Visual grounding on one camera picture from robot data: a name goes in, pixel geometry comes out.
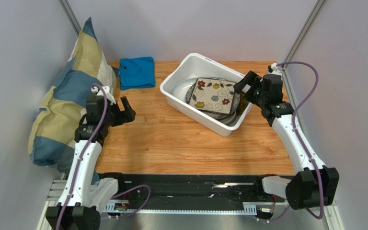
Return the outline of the yellow patterned round plate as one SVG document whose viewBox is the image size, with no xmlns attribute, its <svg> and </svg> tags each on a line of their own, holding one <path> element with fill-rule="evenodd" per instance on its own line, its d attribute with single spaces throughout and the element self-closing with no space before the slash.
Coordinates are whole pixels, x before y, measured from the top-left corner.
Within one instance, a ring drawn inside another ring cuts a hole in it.
<svg viewBox="0 0 368 230">
<path fill-rule="evenodd" d="M 246 107 L 248 106 L 249 102 L 244 99 L 243 97 L 240 98 L 240 102 L 236 109 L 237 115 L 240 116 L 245 111 Z"/>
</svg>

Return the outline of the white plastic bin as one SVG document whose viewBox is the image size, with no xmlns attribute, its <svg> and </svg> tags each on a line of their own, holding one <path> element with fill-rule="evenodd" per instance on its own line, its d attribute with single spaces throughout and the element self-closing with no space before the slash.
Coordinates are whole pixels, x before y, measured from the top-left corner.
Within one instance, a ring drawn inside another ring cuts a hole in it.
<svg viewBox="0 0 368 230">
<path fill-rule="evenodd" d="M 229 81 L 239 82 L 245 75 L 201 54 L 190 53 L 183 59 L 176 70 L 168 75 L 160 84 L 160 91 L 166 97 L 169 106 L 217 134 L 224 137 L 229 136 L 240 127 L 253 105 L 248 103 L 245 111 L 231 125 L 227 126 L 192 108 L 185 103 L 184 98 L 179 99 L 171 94 L 173 87 L 179 82 L 198 77 L 221 77 Z"/>
</svg>

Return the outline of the large white oval plate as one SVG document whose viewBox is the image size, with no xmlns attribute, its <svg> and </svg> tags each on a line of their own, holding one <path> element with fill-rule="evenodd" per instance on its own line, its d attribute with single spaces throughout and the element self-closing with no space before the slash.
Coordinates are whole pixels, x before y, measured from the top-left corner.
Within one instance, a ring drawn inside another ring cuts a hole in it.
<svg viewBox="0 0 368 230">
<path fill-rule="evenodd" d="M 170 94 L 178 100 L 186 103 L 187 97 L 191 96 L 191 91 L 194 89 L 194 85 L 197 80 L 198 78 L 191 78 L 177 83 L 171 89 Z"/>
</svg>

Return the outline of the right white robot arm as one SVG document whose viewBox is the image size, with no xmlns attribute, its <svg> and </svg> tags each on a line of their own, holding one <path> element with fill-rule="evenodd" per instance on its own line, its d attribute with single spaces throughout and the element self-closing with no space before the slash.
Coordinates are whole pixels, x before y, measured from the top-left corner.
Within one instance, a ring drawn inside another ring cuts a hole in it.
<svg viewBox="0 0 368 230">
<path fill-rule="evenodd" d="M 262 116 L 280 137 L 296 173 L 291 179 L 274 174 L 260 176 L 256 180 L 258 195 L 281 197 L 293 210 L 330 206 L 339 173 L 326 166 L 304 136 L 294 108 L 283 100 L 281 75 L 269 73 L 260 77 L 249 71 L 234 89 L 236 93 L 244 92 L 244 98 L 261 109 Z"/>
</svg>

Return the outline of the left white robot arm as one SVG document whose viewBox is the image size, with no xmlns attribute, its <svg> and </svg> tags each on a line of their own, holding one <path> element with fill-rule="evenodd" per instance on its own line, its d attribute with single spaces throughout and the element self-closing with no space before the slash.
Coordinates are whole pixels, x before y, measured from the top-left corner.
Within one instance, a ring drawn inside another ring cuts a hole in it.
<svg viewBox="0 0 368 230">
<path fill-rule="evenodd" d="M 55 206 L 49 206 L 45 218 L 54 230 L 97 230 L 101 213 L 118 191 L 115 178 L 91 184 L 97 159 L 102 151 L 109 127 L 134 121 L 136 112 L 128 99 L 121 97 L 124 110 L 104 96 L 93 95 L 86 101 L 87 113 L 75 130 L 73 162 L 65 188 Z"/>
</svg>

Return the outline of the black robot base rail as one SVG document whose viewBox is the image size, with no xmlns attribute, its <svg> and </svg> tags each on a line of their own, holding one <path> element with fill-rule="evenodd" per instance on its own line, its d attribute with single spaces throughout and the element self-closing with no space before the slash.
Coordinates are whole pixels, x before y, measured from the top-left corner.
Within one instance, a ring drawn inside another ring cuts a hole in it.
<svg viewBox="0 0 368 230">
<path fill-rule="evenodd" d="M 201 175 L 201 174 L 122 174 L 107 172 L 103 178 L 121 180 L 120 192 L 138 185 L 139 188 L 122 199 L 128 208 L 185 211 L 238 211 L 243 203 L 253 202 L 272 206 L 285 200 L 278 196 L 259 195 L 255 187 L 255 175 Z"/>
</svg>

